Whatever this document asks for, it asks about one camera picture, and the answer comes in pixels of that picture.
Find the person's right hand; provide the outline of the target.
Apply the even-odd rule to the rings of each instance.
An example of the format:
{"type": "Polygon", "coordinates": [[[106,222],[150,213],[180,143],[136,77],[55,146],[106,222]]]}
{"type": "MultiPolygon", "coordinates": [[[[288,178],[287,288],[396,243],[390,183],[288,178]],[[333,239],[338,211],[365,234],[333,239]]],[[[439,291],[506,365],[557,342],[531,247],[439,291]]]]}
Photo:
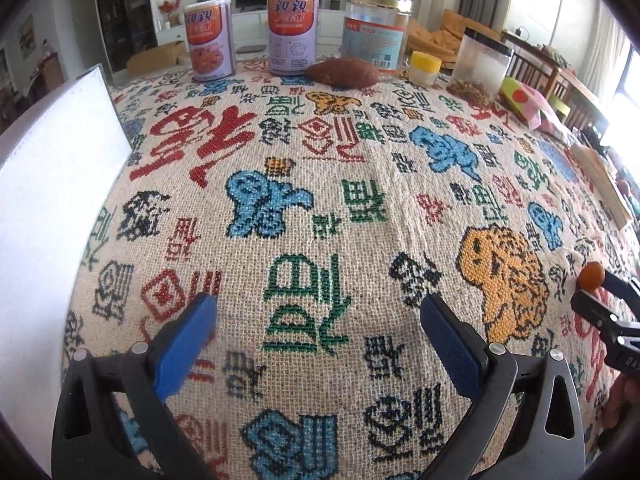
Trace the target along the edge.
{"type": "Polygon", "coordinates": [[[614,428],[620,420],[620,413],[626,403],[638,404],[640,400],[640,384],[637,378],[620,374],[610,389],[608,400],[602,408],[602,426],[604,429],[614,428]]]}

